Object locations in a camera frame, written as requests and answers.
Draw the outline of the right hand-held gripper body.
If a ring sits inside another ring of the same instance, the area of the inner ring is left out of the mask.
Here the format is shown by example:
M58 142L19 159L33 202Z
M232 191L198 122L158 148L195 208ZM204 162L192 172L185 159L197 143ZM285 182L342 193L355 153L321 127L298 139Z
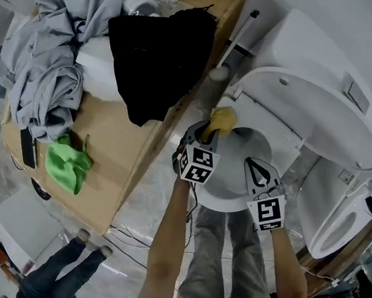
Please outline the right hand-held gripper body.
M286 196L284 187L278 185L256 196L247 203L257 231L283 228Z

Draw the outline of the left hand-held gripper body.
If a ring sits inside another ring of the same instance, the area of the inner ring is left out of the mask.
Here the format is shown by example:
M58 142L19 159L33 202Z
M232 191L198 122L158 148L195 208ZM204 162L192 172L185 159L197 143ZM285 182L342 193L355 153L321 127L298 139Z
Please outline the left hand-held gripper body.
M217 149L207 150L205 143L188 143L187 132L180 140L179 150L172 154L174 172L187 182L204 185L217 169L221 155Z

